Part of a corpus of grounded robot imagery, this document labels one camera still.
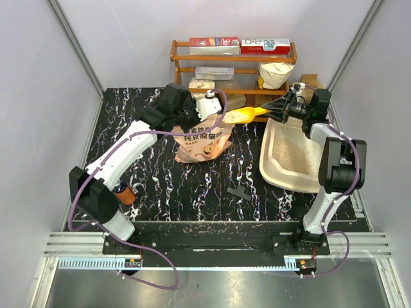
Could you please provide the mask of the yellow plastic litter scoop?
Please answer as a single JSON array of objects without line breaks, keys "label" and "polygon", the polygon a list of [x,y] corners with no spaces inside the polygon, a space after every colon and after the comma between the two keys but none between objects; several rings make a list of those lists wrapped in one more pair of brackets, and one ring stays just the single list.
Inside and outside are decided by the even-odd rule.
[{"label": "yellow plastic litter scoop", "polygon": [[261,107],[243,107],[227,112],[223,117],[223,122],[226,124],[248,124],[252,122],[256,116],[269,112],[268,109]]}]

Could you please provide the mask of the pink cat litter bag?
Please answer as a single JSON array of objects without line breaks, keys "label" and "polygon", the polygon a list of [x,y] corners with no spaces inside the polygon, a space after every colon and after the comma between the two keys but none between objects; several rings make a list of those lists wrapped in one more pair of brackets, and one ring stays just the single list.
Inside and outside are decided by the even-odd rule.
[{"label": "pink cat litter bag", "polygon": [[218,158],[229,148],[232,145],[229,138],[234,124],[221,122],[210,132],[204,133],[204,130],[214,125],[219,118],[219,115],[212,115],[189,131],[189,133],[202,132],[200,135],[174,136],[175,141],[179,144],[175,160],[185,164],[205,162]]}]

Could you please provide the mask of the black bag clip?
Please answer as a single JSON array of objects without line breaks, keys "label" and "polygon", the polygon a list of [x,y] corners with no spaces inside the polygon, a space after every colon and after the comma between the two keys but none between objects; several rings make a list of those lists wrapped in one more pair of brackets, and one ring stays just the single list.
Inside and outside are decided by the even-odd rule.
[{"label": "black bag clip", "polygon": [[238,185],[236,188],[228,187],[227,192],[247,201],[252,199],[252,196],[246,193],[245,187],[242,185]]}]

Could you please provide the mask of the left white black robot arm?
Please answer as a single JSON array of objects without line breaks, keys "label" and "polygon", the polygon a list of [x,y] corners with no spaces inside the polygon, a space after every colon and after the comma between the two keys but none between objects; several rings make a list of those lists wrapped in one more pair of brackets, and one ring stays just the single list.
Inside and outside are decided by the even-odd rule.
[{"label": "left white black robot arm", "polygon": [[134,253],[139,238],[119,209],[116,189],[125,192],[128,188],[121,185],[121,176],[160,135],[168,135],[176,126],[187,132],[206,120],[212,114],[207,108],[206,99],[195,99],[183,86],[171,83],[151,105],[137,111],[124,135],[107,152],[87,167],[70,171],[72,206],[116,236],[117,247],[124,253]]}]

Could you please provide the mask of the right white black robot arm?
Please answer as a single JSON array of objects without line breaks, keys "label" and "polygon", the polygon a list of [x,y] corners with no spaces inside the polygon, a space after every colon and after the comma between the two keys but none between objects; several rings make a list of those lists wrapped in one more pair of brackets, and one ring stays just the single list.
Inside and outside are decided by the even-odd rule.
[{"label": "right white black robot arm", "polygon": [[299,101],[297,91],[290,87],[287,94],[262,107],[268,117],[285,124],[293,117],[302,121],[301,130],[309,140],[322,148],[318,179],[320,191],[300,225],[283,241],[273,239],[274,249],[310,254],[328,245],[328,225],[335,212],[355,190],[365,182],[367,144],[338,131],[327,119],[331,93],[316,89],[311,101]]}]

